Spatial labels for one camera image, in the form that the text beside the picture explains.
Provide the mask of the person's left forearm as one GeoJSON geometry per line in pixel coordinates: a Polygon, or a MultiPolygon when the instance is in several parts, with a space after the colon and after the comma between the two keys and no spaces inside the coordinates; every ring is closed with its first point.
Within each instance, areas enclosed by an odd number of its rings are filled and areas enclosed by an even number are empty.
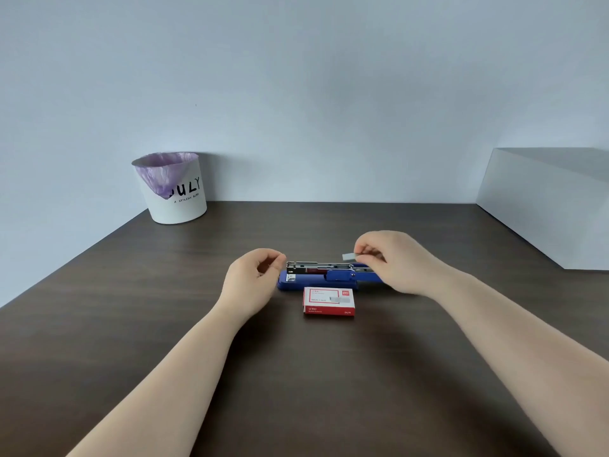
{"type": "Polygon", "coordinates": [[[218,301],[66,457],[189,457],[246,320],[218,301]]]}

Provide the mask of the person's right forearm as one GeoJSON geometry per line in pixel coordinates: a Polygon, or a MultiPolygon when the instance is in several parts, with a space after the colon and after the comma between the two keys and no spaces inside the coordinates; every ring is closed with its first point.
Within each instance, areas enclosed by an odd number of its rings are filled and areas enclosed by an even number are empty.
{"type": "Polygon", "coordinates": [[[434,269],[437,301],[562,457],[609,457],[609,361],[472,275],[434,269]]]}

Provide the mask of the blue stapler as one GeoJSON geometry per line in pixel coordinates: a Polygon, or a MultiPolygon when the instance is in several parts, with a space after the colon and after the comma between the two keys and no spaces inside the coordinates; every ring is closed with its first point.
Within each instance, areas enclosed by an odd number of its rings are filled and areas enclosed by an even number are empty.
{"type": "Polygon", "coordinates": [[[371,268],[358,262],[289,261],[279,275],[277,288],[282,291],[304,290],[306,287],[357,290],[360,283],[382,282],[371,268]]]}

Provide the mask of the red and white staple box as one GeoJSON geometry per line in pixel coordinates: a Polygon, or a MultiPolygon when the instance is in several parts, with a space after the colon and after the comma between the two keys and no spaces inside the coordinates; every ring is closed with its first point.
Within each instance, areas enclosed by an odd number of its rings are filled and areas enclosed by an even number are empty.
{"type": "Polygon", "coordinates": [[[306,287],[303,290],[305,315],[355,316],[354,290],[306,287]]]}

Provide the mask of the person's left hand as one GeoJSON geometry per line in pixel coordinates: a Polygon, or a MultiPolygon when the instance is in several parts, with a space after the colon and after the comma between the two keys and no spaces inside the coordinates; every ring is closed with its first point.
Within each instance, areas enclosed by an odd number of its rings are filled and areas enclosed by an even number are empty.
{"type": "Polygon", "coordinates": [[[258,277],[260,260],[282,260],[282,270],[287,262],[285,254],[270,248],[257,248],[235,260],[213,307],[214,317],[240,328],[269,302],[279,277],[258,277]]]}

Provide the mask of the purple bin liner bag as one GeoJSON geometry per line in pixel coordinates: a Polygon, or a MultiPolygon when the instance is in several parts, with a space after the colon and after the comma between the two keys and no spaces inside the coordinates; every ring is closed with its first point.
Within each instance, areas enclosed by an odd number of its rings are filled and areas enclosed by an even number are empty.
{"type": "Polygon", "coordinates": [[[132,161],[132,166],[154,194],[167,200],[198,158],[194,152],[156,152],[132,161]]]}

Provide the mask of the white round waste bin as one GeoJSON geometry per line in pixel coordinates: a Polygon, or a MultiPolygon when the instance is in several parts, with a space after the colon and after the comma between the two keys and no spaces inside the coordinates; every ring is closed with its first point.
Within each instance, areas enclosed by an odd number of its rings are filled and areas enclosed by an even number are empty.
{"type": "Polygon", "coordinates": [[[199,158],[190,164],[186,175],[174,188],[173,196],[167,200],[154,194],[136,171],[135,174],[148,212],[156,223],[166,225],[185,223],[206,213],[207,204],[199,158]]]}

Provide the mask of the person's right hand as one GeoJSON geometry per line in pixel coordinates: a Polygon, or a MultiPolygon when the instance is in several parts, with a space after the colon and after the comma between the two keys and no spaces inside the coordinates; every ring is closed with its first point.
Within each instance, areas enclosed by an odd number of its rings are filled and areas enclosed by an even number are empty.
{"type": "Polygon", "coordinates": [[[428,252],[411,236],[400,231],[369,231],[354,245],[354,253],[378,250],[384,262],[364,264],[371,268],[383,283],[405,294],[433,297],[454,269],[428,252]]]}

